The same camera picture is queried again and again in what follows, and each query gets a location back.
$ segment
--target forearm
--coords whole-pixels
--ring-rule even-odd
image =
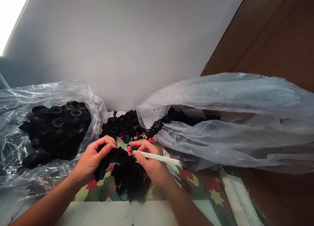
[[[212,225],[173,179],[163,189],[163,192],[170,203],[179,226]]]
[[[54,225],[67,209],[80,189],[80,185],[67,177],[46,196],[31,206],[10,226]]]

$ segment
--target brown cardboard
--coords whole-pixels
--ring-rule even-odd
[[[244,0],[201,76],[278,76],[314,92],[314,0]],[[230,167],[266,225],[312,225],[314,173]]]
[[[284,0],[243,0],[201,76],[230,72]]]

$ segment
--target white tool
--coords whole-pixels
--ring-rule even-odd
[[[157,161],[165,162],[168,164],[173,164],[176,166],[182,166],[181,162],[179,160],[176,160],[176,159],[172,159],[169,157],[164,157],[164,156],[160,156],[160,155],[156,155],[156,154],[152,154],[152,153],[146,153],[146,152],[142,152],[142,151],[133,150],[133,153],[135,153],[135,152],[139,152],[139,153],[143,154],[144,157],[151,158],[151,159],[154,159]]]

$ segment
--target hand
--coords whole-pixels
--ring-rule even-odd
[[[132,148],[139,147],[138,151],[160,155],[159,149],[152,143],[148,142],[147,140],[130,142],[129,145]],[[134,156],[137,162],[144,167],[146,173],[148,174],[152,182],[158,187],[165,188],[167,184],[173,180],[165,163],[154,159],[147,160],[139,152],[135,152]]]
[[[98,153],[100,145],[106,143]],[[83,187],[94,179],[94,172],[100,164],[100,161],[110,152],[112,148],[117,148],[114,138],[105,136],[87,146],[86,151],[70,172],[68,178]]]

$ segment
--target transparent plastic bag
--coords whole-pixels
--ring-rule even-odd
[[[92,116],[78,155],[72,161],[56,159],[34,169],[23,167],[22,160],[36,152],[28,135],[18,128],[27,121],[31,109],[37,105],[51,107],[74,100],[85,102]],[[47,193],[69,174],[81,152],[98,139],[101,125],[107,118],[108,110],[103,100],[93,94],[86,82],[60,81],[0,90],[0,190],[18,190],[20,200]]]
[[[221,73],[187,79],[153,93],[137,107],[146,128],[172,105],[219,111],[221,121],[173,121],[155,138],[181,153],[217,164],[285,173],[314,170],[314,94],[278,77]]]

